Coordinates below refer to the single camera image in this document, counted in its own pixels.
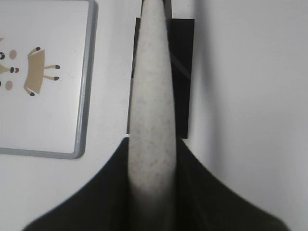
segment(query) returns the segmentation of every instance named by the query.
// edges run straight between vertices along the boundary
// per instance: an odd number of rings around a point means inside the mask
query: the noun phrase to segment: white wall
[[[99,4],[88,139],[78,160],[0,155],[0,230],[19,231],[81,188],[126,132],[140,2]],[[217,177],[295,231],[308,229],[308,5],[174,0],[196,18],[190,138]]]
[[[308,2],[177,0],[196,18],[187,144],[219,179],[308,230]]]

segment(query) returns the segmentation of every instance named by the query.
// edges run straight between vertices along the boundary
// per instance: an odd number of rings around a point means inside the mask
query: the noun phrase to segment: cartoon drawing
[[[10,59],[15,59],[17,56],[17,52],[15,50],[11,50],[10,54],[9,54],[9,57]],[[5,54],[3,52],[0,52],[0,60],[3,60],[5,59]],[[18,73],[19,72],[19,68],[14,68],[14,67],[11,67],[11,68],[7,68],[7,67],[4,67],[3,65],[0,64],[0,75],[5,73],[5,72],[10,72],[10,73]],[[11,81],[8,81],[7,84],[6,84],[6,89],[7,90],[11,90],[12,87],[13,87],[13,83]]]
[[[59,79],[59,77],[44,75],[45,69],[60,69],[60,66],[45,66],[45,50],[40,51],[40,47],[36,47],[29,53],[28,64],[29,69],[24,89],[30,96],[35,96],[34,92],[37,94],[40,93],[44,78],[54,81]]]

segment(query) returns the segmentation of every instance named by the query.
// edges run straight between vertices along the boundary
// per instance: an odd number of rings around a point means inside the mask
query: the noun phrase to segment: whiteboard
[[[0,65],[14,68],[1,74],[0,66],[0,148],[70,154],[76,141],[89,2],[0,4],[0,52],[5,54]],[[39,53],[35,59],[40,62],[44,56],[43,64],[29,62],[35,48],[39,51],[32,56]],[[39,92],[27,88],[34,96],[24,87],[31,76],[41,85]]]

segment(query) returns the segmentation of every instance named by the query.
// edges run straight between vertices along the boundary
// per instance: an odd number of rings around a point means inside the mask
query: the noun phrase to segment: white cylindrical object
[[[128,178],[133,230],[170,230],[176,135],[164,4],[142,8],[130,114]]]

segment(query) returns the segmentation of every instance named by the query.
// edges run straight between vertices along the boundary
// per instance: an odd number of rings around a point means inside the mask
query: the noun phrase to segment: gray metal frame
[[[75,147],[70,154],[54,153],[23,149],[0,148],[0,154],[27,155],[59,159],[77,159],[84,154],[87,136],[88,114],[90,105],[90,87],[92,77],[92,65],[95,46],[95,32],[97,20],[97,3],[95,0],[86,0],[89,2],[88,22],[85,40],[85,52],[83,58],[81,91],[78,109],[78,121],[76,129]]]

